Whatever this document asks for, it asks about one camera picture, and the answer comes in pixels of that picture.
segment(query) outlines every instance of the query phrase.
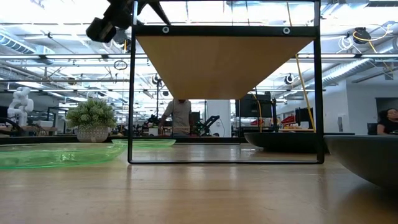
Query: green plate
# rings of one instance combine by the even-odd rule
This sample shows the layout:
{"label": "green plate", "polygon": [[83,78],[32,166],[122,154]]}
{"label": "green plate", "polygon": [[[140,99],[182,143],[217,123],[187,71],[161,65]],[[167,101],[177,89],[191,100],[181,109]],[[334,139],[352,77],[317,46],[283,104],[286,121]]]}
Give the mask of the green plate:
{"label": "green plate", "polygon": [[59,143],[0,146],[0,169],[75,166],[110,161],[126,147],[118,144]]}
{"label": "green plate", "polygon": [[[114,139],[112,142],[116,145],[127,146],[127,139]],[[132,141],[134,148],[160,148],[174,145],[174,139],[135,139]]]}

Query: white humanoid robot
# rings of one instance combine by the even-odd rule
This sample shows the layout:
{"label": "white humanoid robot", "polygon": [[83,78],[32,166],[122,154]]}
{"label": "white humanoid robot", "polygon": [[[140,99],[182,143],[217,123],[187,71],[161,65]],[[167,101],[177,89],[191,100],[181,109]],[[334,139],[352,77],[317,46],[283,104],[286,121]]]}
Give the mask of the white humanoid robot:
{"label": "white humanoid robot", "polygon": [[7,110],[7,117],[14,122],[16,121],[16,114],[18,115],[18,125],[20,127],[25,126],[27,122],[28,112],[33,111],[33,100],[29,99],[28,94],[30,93],[30,88],[19,87],[17,91],[14,92],[14,99],[12,100],[10,106]]}

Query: man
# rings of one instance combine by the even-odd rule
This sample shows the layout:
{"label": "man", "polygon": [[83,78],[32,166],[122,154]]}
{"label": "man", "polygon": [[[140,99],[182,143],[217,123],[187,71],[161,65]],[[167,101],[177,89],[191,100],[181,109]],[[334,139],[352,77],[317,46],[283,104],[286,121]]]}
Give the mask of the man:
{"label": "man", "polygon": [[159,123],[159,133],[167,117],[172,114],[174,134],[190,134],[193,126],[191,117],[191,102],[189,100],[172,100],[168,105]]}

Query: white pot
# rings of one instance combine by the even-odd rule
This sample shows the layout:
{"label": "white pot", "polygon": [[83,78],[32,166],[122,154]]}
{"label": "white pot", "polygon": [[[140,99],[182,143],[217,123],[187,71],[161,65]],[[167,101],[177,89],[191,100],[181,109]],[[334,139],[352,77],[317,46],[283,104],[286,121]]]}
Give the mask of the white pot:
{"label": "white pot", "polygon": [[101,143],[108,138],[108,127],[78,128],[77,139],[80,142]]}

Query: yellow cable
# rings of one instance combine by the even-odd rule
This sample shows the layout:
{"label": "yellow cable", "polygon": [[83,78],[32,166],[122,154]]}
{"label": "yellow cable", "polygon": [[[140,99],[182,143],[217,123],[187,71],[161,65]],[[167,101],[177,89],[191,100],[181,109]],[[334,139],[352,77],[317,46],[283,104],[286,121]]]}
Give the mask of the yellow cable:
{"label": "yellow cable", "polygon": [[380,40],[381,38],[385,38],[385,36],[388,34],[389,29],[390,29],[390,26],[387,26],[386,33],[385,33],[383,36],[378,37],[378,38],[375,38],[375,39],[362,39],[362,38],[359,38],[359,37],[355,36],[355,34],[358,33],[358,32],[356,32],[356,31],[353,32],[353,37],[354,37],[355,39],[362,40],[362,41],[375,41],[375,40]]}
{"label": "yellow cable", "polygon": [[[292,19],[290,17],[289,3],[286,2],[286,5],[287,5],[287,14],[289,15],[290,26],[292,27],[293,25],[292,25]],[[299,57],[297,56],[297,54],[295,54],[295,58],[296,58],[298,75],[300,75],[301,86],[303,87],[303,94],[304,94],[304,97],[305,97],[305,101],[307,102],[307,109],[308,109],[308,114],[310,115],[310,121],[311,121],[311,124],[312,124],[312,127],[313,127],[313,132],[316,133],[317,129],[316,129],[315,124],[313,122],[313,116],[312,116],[312,113],[311,113],[310,102],[308,100],[307,91],[305,90],[304,80],[303,80],[303,76],[302,76],[301,70],[300,70]]]}
{"label": "yellow cable", "polygon": [[[260,104],[260,101],[259,100],[257,100],[257,104],[259,105],[259,113],[260,113],[260,121],[262,121],[262,117],[261,117],[261,104]],[[260,133],[262,133],[262,123],[260,122]]]}
{"label": "yellow cable", "polygon": [[[369,45],[372,47],[372,49],[373,49],[373,51],[374,51],[374,53],[376,53],[377,54],[377,50],[376,50],[376,48],[374,48],[374,46],[373,46],[373,44],[372,44],[372,42],[371,41],[369,41]],[[383,64],[386,66],[386,68],[388,68],[388,70],[390,70],[390,72],[391,72],[391,75],[393,75],[394,74],[394,71],[392,71],[392,69],[391,69],[391,67],[390,66],[388,66],[384,61],[383,61]]]}

